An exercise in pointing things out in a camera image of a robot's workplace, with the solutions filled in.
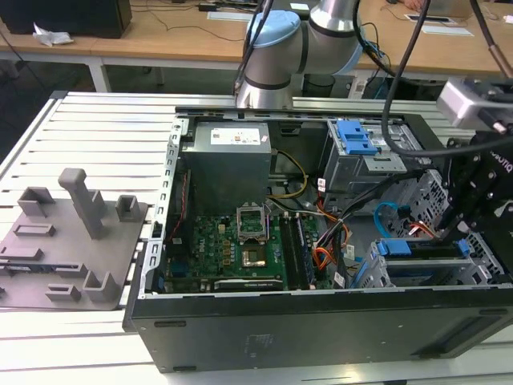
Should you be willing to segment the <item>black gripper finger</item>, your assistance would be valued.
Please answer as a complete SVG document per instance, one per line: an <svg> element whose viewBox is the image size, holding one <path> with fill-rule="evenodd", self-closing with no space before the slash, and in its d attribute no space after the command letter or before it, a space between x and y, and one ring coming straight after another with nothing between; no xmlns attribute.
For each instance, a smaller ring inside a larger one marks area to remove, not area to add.
<svg viewBox="0 0 513 385"><path fill-rule="evenodd" d="M442 241L457 241L455 225L456 212L454 198L461 193L477 193L472 185L476 170L481 162L479 152L453 156L445 159L442 181L446 184L447 206L436 222L435 229L440 232Z"/></svg>
<svg viewBox="0 0 513 385"><path fill-rule="evenodd" d="M480 230L485 221L495 215L497 207L498 199L494 192L468 192L457 195L454 198L456 238L461 239L472 231Z"/></svg>

